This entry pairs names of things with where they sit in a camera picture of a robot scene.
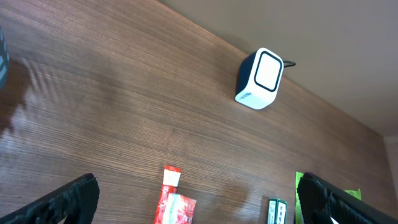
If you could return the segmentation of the red stick sachet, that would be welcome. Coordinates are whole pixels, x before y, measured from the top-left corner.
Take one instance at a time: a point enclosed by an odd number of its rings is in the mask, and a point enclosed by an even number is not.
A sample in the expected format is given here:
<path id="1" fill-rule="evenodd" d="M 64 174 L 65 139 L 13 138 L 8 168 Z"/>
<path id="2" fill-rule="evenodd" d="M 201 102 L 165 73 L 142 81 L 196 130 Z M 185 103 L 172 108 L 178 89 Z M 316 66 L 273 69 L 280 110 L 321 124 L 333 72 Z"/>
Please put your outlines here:
<path id="1" fill-rule="evenodd" d="M 169 194 L 174 194 L 178 190 L 181 170 L 178 167 L 166 165 L 162 182 L 162 190 L 155 211 L 155 224 L 162 224 L 163 214 Z"/>

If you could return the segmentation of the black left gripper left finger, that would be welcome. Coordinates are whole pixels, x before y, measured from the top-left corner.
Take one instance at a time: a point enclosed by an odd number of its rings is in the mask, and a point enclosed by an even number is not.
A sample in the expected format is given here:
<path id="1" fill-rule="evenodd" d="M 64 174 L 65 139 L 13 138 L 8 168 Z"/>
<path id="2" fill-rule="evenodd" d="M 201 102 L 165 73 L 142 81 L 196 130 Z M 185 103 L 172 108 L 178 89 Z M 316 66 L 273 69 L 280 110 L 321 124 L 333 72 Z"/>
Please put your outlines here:
<path id="1" fill-rule="evenodd" d="M 91 223 L 99 196 L 96 177 L 87 173 L 2 217 L 1 223 Z"/>

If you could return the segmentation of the red tissue packet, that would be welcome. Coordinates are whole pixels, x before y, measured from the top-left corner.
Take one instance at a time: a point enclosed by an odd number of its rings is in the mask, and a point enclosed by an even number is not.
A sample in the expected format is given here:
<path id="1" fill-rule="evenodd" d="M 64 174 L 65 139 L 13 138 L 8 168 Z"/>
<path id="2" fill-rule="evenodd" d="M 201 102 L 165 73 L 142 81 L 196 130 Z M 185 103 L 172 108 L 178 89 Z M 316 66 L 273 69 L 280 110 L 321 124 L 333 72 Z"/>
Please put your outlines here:
<path id="1" fill-rule="evenodd" d="M 169 194 L 161 224 L 192 224 L 196 204 L 195 199 L 180 194 Z"/>

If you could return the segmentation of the green snack bag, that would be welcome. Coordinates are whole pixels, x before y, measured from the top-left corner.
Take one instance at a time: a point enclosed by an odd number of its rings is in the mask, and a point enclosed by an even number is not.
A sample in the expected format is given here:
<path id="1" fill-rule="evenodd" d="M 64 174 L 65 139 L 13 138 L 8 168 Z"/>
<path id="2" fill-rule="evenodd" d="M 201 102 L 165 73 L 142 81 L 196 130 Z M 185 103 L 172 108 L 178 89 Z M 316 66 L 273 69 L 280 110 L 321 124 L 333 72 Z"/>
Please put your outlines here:
<path id="1" fill-rule="evenodd" d="M 300 204 L 300 199 L 297 191 L 297 187 L 299 185 L 300 179 L 303 177 L 302 172 L 296 172 L 295 175 L 295 224 L 304 224 L 304 219 L 302 216 L 302 209 Z M 346 193 L 352 195 L 358 200 L 362 200 L 361 198 L 361 189 L 358 190 L 345 190 Z"/>

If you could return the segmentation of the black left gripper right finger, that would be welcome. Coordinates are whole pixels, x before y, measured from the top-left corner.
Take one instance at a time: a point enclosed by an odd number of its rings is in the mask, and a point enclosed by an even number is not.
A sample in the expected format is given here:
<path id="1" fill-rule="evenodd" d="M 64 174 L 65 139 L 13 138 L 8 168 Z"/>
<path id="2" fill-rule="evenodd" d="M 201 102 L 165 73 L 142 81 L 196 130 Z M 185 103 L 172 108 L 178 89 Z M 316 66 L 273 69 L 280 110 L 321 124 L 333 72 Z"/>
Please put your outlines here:
<path id="1" fill-rule="evenodd" d="M 297 191 L 304 224 L 397 223 L 395 218 L 310 172 L 303 173 Z"/>

